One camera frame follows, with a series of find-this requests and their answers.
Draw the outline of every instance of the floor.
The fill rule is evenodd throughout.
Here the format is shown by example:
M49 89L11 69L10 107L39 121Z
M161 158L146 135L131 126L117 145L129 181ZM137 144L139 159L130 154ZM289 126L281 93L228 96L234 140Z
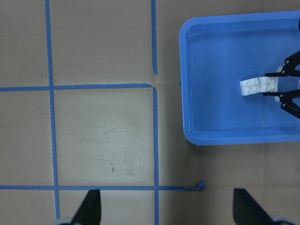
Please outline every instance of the floor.
M234 188L300 224L299 143L186 140L178 44L189 18L300 2L156 0L156 11L153 3L1 2L0 224L71 217L93 188L103 225L233 225ZM200 180L203 191L169 190Z

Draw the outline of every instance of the white lego brick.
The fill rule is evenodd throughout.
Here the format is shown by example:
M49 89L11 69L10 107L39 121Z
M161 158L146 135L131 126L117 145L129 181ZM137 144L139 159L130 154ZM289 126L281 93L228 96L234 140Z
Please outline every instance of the white lego brick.
M244 96L256 94L261 91L257 77L249 80L240 81L240 89L242 91L242 95Z
M261 92L277 92L278 77L262 76L258 78Z

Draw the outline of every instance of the blue plastic bin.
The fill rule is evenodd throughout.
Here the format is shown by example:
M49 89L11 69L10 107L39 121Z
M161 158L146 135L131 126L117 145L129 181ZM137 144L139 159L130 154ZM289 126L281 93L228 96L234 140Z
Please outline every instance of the blue plastic bin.
M283 111L274 97L242 96L239 84L276 72L300 50L299 18L300 11L215 16L182 26L183 127L190 142L300 141L299 119ZM279 85L278 91L286 86Z

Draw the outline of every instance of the blue tape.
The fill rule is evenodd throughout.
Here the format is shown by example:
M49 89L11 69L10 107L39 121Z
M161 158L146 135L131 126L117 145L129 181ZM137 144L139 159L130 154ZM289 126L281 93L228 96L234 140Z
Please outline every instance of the blue tape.
M151 0L152 21L152 64L154 75L158 74L157 34L156 34L156 0Z
M5 91L35 91L35 90L49 90L49 86L0 88L0 92L5 92Z
M51 117L51 135L52 135L54 201L55 201L56 219L59 219L60 218L60 201L59 201L59 192L58 192L56 129L55 129L54 91L53 91L53 63L52 63L52 43L51 43L51 20L50 20L50 2L49 2L49 0L45 0L45 13L46 13L49 97L50 97L50 117Z
M151 88L147 83L57 85L54 90Z
M206 184L200 181L196 187L176 187L176 186L160 186L161 191L202 191L205 189Z
M54 190L54 186L1 185L0 190Z
M85 191L99 189L102 191L153 191L154 186L59 186L64 191Z
M153 88L153 137L154 137L154 222L159 225L159 155L158 155L158 93Z

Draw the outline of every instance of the grid line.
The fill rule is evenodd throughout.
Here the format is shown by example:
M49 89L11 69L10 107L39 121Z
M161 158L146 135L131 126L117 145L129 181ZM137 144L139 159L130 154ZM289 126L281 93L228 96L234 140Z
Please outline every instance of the grid line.
M159 225L158 93L153 88L154 223Z
M152 65L154 75L158 74L157 33L156 33L156 0L151 0L152 25Z
M47 34L47 56L48 56L48 76L49 76L49 97L50 97L50 118L51 118L51 137L52 137L52 161L53 161L53 181L54 181L54 202L55 217L60 218L60 199L58 192L58 171L57 171L57 152L56 152L56 128L54 110L54 90L53 90L53 64L52 64L52 43L51 43L51 20L50 2L45 0L46 34Z
M30 185L1 185L0 190L55 190L55 186L30 186ZM88 191L99 189L101 191L193 191L178 186L58 186L59 191Z
M38 91L38 90L82 90L82 89L125 89L125 88L153 88L147 83L117 83L117 84L76 84L31 87L0 87L0 92Z

